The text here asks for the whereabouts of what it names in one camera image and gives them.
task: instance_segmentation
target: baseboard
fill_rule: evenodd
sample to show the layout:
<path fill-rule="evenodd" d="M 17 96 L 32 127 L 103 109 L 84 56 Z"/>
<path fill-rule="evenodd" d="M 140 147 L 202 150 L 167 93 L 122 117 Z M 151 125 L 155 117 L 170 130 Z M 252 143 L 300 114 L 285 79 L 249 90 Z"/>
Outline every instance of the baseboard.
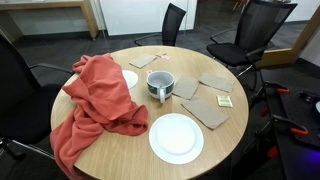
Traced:
<path fill-rule="evenodd" d="M 193 30 L 182 30 L 179 31 L 178 34 L 184 34 L 184 33 L 191 33 Z M 126 38 L 139 38 L 142 36 L 150 35 L 150 34 L 161 34 L 161 32 L 151 32 L 151 33 L 137 33 L 137 34 L 124 34 L 124 35 L 113 35 L 113 36 L 108 36 L 109 39 L 126 39 Z"/>
<path fill-rule="evenodd" d="M 306 21 L 290 21 L 284 22 L 283 25 L 295 25 L 295 24 L 308 24 L 309 20 Z"/>
<path fill-rule="evenodd" d="M 75 39 L 75 38 L 87 38 L 88 40 L 92 41 L 92 38 L 90 37 L 90 34 L 88 31 L 54 33 L 54 34 L 24 35 L 24 36 L 18 38 L 16 41 L 21 41 L 21 40 L 59 40 L 59 39 Z"/>

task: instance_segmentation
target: red object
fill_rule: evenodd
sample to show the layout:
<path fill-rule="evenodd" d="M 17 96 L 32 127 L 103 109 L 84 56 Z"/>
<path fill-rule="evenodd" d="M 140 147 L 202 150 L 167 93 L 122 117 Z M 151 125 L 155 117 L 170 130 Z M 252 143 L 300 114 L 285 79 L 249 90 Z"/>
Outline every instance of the red object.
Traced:
<path fill-rule="evenodd" d="M 50 134 L 58 166 L 69 179 L 86 179 L 74 168 L 82 151 L 104 130 L 124 135 L 147 131 L 148 111 L 131 100 L 120 65 L 109 54 L 82 56 L 73 70 L 79 77 L 62 89 L 77 106 Z"/>
<path fill-rule="evenodd" d="M 277 89 L 278 93 L 289 93 L 289 89 Z"/>
<path fill-rule="evenodd" d="M 269 114 L 269 109 L 268 108 L 264 108 L 262 109 L 262 111 L 260 112 L 260 116 L 261 117 L 265 117 L 266 115 Z"/>
<path fill-rule="evenodd" d="M 307 128 L 301 126 L 304 130 L 300 130 L 300 129 L 296 129 L 296 128 L 290 128 L 290 131 L 295 133 L 295 134 L 299 134 L 299 135 L 302 135 L 302 136 L 306 136 L 309 134 Z"/>
<path fill-rule="evenodd" d="M 267 152 L 267 156 L 269 158 L 276 158 L 278 157 L 278 149 L 276 146 L 273 146 L 269 151 Z"/>

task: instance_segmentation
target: black chair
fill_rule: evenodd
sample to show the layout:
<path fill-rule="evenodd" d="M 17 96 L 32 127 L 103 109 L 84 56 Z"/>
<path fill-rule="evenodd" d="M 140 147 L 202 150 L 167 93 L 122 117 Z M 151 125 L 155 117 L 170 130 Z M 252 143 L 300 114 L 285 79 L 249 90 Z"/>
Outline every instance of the black chair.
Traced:
<path fill-rule="evenodd" d="M 218 43 L 214 37 L 235 29 L 223 31 L 211 36 L 215 44 L 207 46 L 207 50 L 215 58 L 227 66 L 248 67 L 237 77 L 254 70 L 253 90 L 257 83 L 257 67 L 255 63 L 262 59 L 264 51 L 273 46 L 270 41 L 297 4 L 281 4 L 251 0 L 242 13 L 234 43 Z"/>
<path fill-rule="evenodd" d="M 50 115 L 55 97 L 61 85 L 41 86 L 31 69 L 46 67 L 65 73 L 72 71 L 50 64 L 29 67 L 19 52 L 0 35 L 0 149 L 15 160 L 25 157 L 14 153 L 8 144 L 14 142 L 46 157 L 54 157 L 31 145 L 51 132 Z"/>
<path fill-rule="evenodd" d="M 185 14 L 186 11 L 170 3 L 163 20 L 162 33 L 150 34 L 137 38 L 134 40 L 134 43 L 141 46 L 137 41 L 149 37 L 162 36 L 162 44 L 164 46 L 175 46 L 179 28 Z"/>

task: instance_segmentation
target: gray carpet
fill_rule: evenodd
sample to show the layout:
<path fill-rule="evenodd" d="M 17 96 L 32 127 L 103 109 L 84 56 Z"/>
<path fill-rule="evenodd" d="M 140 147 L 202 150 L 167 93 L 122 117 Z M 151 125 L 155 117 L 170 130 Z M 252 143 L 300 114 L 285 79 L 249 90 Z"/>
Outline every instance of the gray carpet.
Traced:
<path fill-rule="evenodd" d="M 196 14 L 195 29 L 191 32 L 180 32 L 177 39 L 177 46 L 191 49 L 211 57 L 207 52 L 206 46 L 210 41 L 210 35 L 228 28 L 235 28 L 240 17 L 241 8 L 232 11 L 234 6 L 233 0 L 199 0 Z M 303 30 L 305 23 L 286 24 L 273 38 L 275 48 L 288 48 L 294 43 L 300 32 Z M 45 62 L 70 68 L 71 65 L 79 60 L 81 55 L 96 55 L 111 53 L 117 50 L 134 47 L 133 40 L 140 35 L 116 36 L 109 37 L 107 31 L 100 32 L 95 42 L 91 41 L 82 34 L 67 35 L 48 35 L 40 37 L 24 37 L 14 43 L 14 46 L 22 54 L 29 65 Z M 234 34 L 226 34 L 220 39 L 221 41 L 233 41 Z M 161 44 L 160 39 L 143 42 L 146 45 Z M 236 68 L 230 71 L 237 74 Z M 64 83 L 68 76 L 63 73 L 56 73 L 50 70 L 35 70 L 34 72 L 41 84 L 46 83 Z M 253 92 L 248 90 L 253 81 L 253 72 L 248 72 L 240 79 L 248 99 Z M 267 118 L 261 118 L 259 111 L 265 105 L 258 104 L 250 113 L 249 124 L 246 133 L 240 144 L 234 152 L 219 166 L 203 175 L 199 179 L 225 180 L 230 178 L 231 166 L 241 157 L 242 150 L 253 139 L 255 130 L 261 129 L 267 122 Z M 49 145 L 49 139 L 46 138 L 37 144 L 39 147 L 52 152 Z M 26 152 L 27 157 L 23 161 L 14 161 L 7 154 L 0 156 L 0 179 L 18 180 L 42 180 L 42 179 L 67 179 L 60 171 L 54 161 L 41 157 L 34 152 L 30 152 L 15 144 L 11 144 L 14 150 Z M 282 179 L 279 162 L 277 160 L 268 162 L 260 171 L 253 174 L 248 179 Z"/>

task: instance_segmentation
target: mesh chair back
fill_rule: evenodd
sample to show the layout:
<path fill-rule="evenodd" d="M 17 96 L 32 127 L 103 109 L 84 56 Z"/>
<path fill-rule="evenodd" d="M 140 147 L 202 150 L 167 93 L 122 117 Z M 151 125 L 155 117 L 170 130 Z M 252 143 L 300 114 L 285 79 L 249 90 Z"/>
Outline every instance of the mesh chair back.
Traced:
<path fill-rule="evenodd" d="M 268 45 L 296 6 L 251 0 L 240 17 L 235 44 L 248 51 Z"/>
<path fill-rule="evenodd" d="M 22 56 L 2 35 L 0 84 L 0 115 L 40 87 Z"/>
<path fill-rule="evenodd" d="M 179 28 L 186 11 L 169 4 L 162 25 L 162 44 L 175 46 Z"/>

